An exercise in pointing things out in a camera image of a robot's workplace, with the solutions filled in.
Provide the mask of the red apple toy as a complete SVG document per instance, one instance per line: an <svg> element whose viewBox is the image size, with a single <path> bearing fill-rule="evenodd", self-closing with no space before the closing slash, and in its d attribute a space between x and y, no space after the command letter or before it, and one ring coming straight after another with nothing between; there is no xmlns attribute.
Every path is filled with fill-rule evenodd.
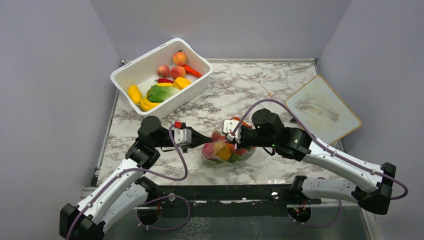
<svg viewBox="0 0 424 240"><path fill-rule="evenodd" d="M201 154L205 159L213 159L214 158L214 142L205 143L202 147Z"/></svg>

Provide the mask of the clear zip bag orange zipper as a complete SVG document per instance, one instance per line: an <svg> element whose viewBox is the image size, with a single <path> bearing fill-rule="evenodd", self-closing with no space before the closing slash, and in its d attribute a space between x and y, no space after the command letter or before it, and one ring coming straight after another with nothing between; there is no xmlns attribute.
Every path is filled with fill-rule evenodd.
<svg viewBox="0 0 424 240"><path fill-rule="evenodd" d="M225 135L222 132L222 129L223 129L223 123L220 123L219 125L217 125L214 128L213 131L218 131L218 132L222 133L223 135ZM231 150L232 150L232 148L235 148L235 145L234 144L227 142L226 135L225 135L225 140L218 140L218 142L225 142L230 147ZM242 156L240 156L243 159L242 161L247 160L248 158L250 158L256 152L256 148L255 147L248 147L246 150L248 150L248 152L245 153L245 154L243 154Z"/></svg>

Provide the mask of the small yellow mango toy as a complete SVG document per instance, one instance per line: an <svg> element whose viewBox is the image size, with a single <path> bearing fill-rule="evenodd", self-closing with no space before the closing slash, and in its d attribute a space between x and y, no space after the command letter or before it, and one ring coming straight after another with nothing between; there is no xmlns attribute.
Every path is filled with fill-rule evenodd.
<svg viewBox="0 0 424 240"><path fill-rule="evenodd" d="M231 158L233 152L224 141L217 141L213 146L213 153L218 160L226 162Z"/></svg>

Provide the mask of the green leafy vegetable toy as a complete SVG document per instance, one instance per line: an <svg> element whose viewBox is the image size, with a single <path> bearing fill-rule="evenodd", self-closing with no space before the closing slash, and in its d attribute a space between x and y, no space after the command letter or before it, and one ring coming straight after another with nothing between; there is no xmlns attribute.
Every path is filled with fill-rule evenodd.
<svg viewBox="0 0 424 240"><path fill-rule="evenodd" d="M228 160L222 160L216 155L211 155L210 157L202 157L203 163L211 168L220 168L220 167L231 167L237 165L243 159L237 155L232 153Z"/></svg>

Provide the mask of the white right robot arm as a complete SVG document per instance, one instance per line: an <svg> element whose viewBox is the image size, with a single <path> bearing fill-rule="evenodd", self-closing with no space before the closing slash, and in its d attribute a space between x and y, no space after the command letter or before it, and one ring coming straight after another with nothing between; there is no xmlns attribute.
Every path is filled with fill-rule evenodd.
<svg viewBox="0 0 424 240"><path fill-rule="evenodd" d="M277 114L266 108L252 115L252 123L254 127L241 125L236 130L238 147L271 148L285 159L316 165L341 177L339 180L296 177L288 190L292 202L300 204L307 198L337 199L356 203L377 215L388 213L395 165L389 162L378 165L338 151L301 128L285 126Z"/></svg>

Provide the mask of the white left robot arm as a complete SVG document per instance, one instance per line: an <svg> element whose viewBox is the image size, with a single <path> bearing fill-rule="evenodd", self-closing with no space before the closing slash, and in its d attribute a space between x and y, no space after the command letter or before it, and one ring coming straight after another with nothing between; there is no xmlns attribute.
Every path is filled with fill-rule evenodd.
<svg viewBox="0 0 424 240"><path fill-rule="evenodd" d="M147 116L137 131L138 137L129 148L118 168L90 196L76 205L66 204L59 214L59 235L66 240L83 240L92 237L101 240L106 232L109 208L127 188L142 178L145 173L158 177L183 181L188 176L188 166L182 153L212 142L207 137L183 122L175 122L169 128L162 126L157 116ZM158 148L173 147L179 155L184 169L182 177L171 177L152 171L150 168L160 157Z"/></svg>

